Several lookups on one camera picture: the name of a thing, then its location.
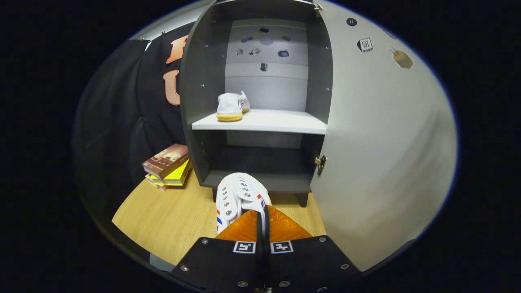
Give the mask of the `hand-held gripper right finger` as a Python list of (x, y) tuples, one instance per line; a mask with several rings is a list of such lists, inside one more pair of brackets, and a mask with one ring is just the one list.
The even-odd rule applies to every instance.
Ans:
[(362, 272), (327, 235), (311, 236), (266, 206), (265, 286), (274, 293), (340, 293)]

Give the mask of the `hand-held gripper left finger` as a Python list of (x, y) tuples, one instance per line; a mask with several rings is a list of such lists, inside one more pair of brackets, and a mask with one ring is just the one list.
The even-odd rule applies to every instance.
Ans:
[(255, 241), (199, 238), (171, 270), (176, 280), (207, 293), (253, 293), (263, 288), (262, 212), (254, 211)]

